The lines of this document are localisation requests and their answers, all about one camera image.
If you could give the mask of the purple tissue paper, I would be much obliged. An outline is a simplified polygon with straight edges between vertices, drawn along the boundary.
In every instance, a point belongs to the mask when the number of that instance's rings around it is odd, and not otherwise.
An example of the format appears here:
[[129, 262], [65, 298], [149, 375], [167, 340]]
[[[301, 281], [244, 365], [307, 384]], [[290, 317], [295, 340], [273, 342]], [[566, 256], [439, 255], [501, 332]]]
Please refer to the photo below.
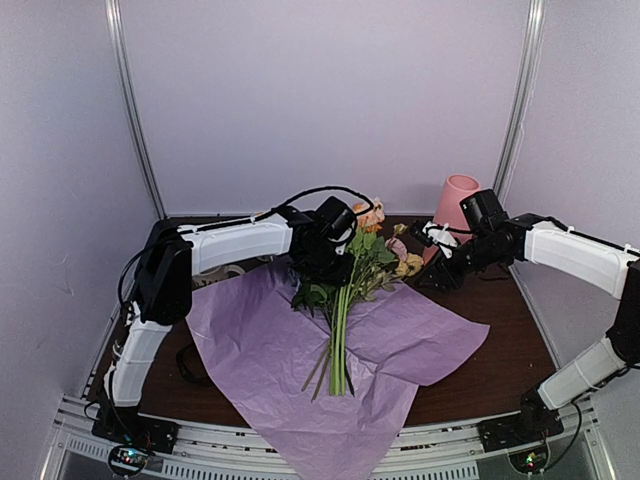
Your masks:
[[489, 328], [406, 285], [356, 305], [347, 326], [355, 395], [301, 390], [329, 334], [325, 321], [292, 309], [287, 266], [274, 262], [198, 289], [187, 324], [218, 389], [264, 439], [282, 434], [394, 438], [416, 392], [463, 365]]

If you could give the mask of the black printed ribbon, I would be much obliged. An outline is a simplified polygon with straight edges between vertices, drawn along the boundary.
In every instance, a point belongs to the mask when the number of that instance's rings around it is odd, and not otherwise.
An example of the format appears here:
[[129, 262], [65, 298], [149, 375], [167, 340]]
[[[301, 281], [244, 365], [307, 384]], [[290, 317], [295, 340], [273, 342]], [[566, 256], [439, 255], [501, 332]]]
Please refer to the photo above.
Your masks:
[[196, 376], [194, 372], [187, 365], [187, 356], [191, 352], [197, 352], [197, 348], [194, 342], [191, 342], [181, 349], [179, 349], [175, 355], [176, 366], [180, 376], [186, 382], [197, 385], [203, 388], [210, 388], [214, 385], [213, 381], [208, 375]]

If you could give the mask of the fuzzy green orange flower stem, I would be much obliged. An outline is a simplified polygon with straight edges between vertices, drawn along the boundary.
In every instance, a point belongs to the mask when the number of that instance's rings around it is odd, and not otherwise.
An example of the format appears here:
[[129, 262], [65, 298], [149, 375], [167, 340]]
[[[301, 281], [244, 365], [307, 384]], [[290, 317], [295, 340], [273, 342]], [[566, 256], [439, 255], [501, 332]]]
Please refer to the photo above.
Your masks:
[[364, 212], [365, 205], [354, 207], [358, 217], [356, 235], [347, 248], [354, 256], [355, 264], [348, 283], [340, 287], [329, 309], [331, 337], [329, 343], [330, 380], [329, 394], [344, 396], [347, 393], [346, 335], [348, 317], [360, 302], [373, 302], [376, 292], [385, 283], [393, 282], [391, 266], [396, 255], [386, 246], [379, 234], [385, 220], [384, 206], [379, 198], [373, 200], [373, 209]]

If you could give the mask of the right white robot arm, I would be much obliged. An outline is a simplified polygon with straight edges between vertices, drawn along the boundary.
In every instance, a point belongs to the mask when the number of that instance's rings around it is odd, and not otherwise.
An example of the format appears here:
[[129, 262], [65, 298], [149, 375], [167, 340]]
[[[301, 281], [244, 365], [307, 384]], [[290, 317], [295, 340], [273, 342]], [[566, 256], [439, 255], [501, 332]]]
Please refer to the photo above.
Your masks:
[[525, 393], [512, 430], [530, 442], [545, 431], [558, 410], [602, 383], [639, 365], [639, 253], [589, 237], [551, 217], [534, 214], [477, 222], [460, 244], [446, 225], [417, 221], [411, 235], [437, 248], [419, 276], [420, 284], [447, 292], [464, 278], [493, 264], [530, 262], [594, 285], [618, 300], [613, 325], [604, 337], [561, 370]]

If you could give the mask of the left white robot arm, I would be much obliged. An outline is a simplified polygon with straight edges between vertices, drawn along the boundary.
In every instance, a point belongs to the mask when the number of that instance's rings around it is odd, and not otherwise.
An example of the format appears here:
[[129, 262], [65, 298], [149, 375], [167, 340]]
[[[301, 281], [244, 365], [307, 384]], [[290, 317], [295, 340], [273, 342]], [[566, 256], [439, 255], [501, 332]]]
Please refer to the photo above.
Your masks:
[[342, 286], [354, 265], [346, 247], [356, 226], [355, 213], [335, 197], [311, 211], [283, 206], [206, 225], [157, 222], [126, 266], [134, 273], [130, 292], [119, 295], [127, 334], [98, 397], [107, 411], [106, 429], [123, 444], [143, 436], [142, 419], [128, 409], [138, 408], [164, 337], [191, 310], [194, 276], [252, 258], [285, 256], [301, 276]]

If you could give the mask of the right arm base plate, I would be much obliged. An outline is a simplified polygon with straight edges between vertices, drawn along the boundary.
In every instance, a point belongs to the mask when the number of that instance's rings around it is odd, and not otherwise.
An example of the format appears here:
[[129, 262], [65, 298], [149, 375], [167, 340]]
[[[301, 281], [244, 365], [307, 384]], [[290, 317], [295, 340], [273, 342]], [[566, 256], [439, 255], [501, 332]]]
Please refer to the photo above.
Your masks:
[[542, 442], [564, 432], [558, 416], [541, 424], [528, 424], [521, 413], [483, 420], [477, 429], [485, 453]]

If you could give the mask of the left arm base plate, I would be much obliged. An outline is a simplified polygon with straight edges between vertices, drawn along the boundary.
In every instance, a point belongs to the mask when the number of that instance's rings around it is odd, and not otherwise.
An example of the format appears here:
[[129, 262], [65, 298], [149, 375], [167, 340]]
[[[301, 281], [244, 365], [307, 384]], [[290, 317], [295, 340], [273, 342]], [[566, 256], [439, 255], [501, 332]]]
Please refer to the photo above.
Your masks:
[[102, 412], [93, 422], [91, 433], [118, 444], [153, 453], [171, 454], [177, 441], [179, 425], [172, 421]]

